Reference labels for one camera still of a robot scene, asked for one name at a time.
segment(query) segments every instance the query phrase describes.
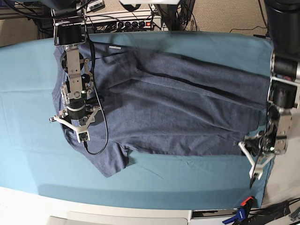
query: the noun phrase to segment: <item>t-shirt sleeve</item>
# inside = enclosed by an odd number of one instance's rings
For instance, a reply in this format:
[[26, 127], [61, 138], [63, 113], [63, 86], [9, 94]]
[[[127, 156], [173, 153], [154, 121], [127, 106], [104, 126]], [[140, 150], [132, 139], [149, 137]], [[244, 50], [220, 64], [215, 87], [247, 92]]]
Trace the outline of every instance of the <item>t-shirt sleeve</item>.
[[[109, 141], [102, 153], [91, 155], [85, 150], [83, 143], [78, 143], [75, 135], [67, 135], [66, 138], [70, 145], [82, 153], [105, 177], [110, 177], [121, 171], [129, 162], [128, 150], [118, 143]], [[87, 144], [89, 152], [97, 153], [103, 148], [105, 140], [91, 137]]]

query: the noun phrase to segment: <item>gray t-shirt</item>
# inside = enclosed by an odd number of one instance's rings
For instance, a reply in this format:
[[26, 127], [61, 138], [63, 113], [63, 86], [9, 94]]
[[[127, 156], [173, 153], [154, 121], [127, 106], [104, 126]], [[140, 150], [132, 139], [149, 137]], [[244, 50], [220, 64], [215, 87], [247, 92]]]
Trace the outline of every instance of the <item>gray t-shirt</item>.
[[[95, 79], [105, 98], [109, 142], [88, 154], [75, 134], [66, 140], [106, 177], [128, 164], [128, 151], [178, 156], [241, 155], [236, 145], [256, 130], [265, 109], [269, 80], [254, 74], [179, 55], [95, 44]], [[88, 44], [80, 51], [90, 58]], [[66, 74], [57, 48], [56, 111]], [[89, 127], [89, 151], [105, 143], [102, 114]]]

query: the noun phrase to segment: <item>blue clamp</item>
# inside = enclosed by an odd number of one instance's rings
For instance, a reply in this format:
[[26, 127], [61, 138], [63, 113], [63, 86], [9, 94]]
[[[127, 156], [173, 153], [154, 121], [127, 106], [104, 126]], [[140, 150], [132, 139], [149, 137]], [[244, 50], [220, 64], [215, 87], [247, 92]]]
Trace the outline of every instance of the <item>blue clamp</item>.
[[233, 223], [236, 221], [243, 221], [244, 219], [246, 219], [246, 213], [245, 210], [243, 208], [239, 209], [236, 213], [236, 215], [230, 219], [224, 220], [222, 221], [223, 224], [229, 224], [229, 223]]

